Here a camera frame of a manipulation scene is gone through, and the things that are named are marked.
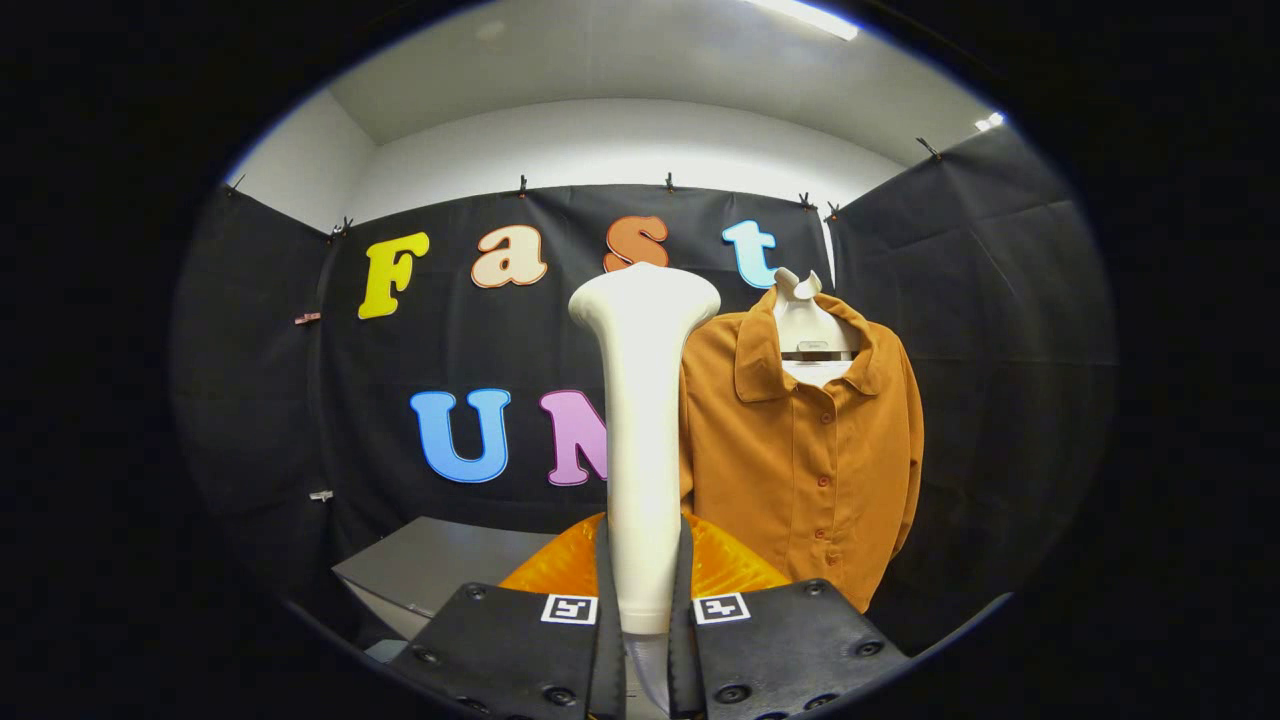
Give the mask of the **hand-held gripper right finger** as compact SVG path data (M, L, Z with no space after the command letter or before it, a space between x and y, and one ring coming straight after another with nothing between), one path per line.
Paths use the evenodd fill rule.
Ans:
M685 514L668 639L675 719L817 719L904 674L910 659L829 582L788 582Z

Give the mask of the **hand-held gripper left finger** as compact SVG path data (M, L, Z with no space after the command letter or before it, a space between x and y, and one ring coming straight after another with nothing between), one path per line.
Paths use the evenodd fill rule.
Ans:
M448 719L622 719L625 651L603 512L503 582L462 584L389 662Z

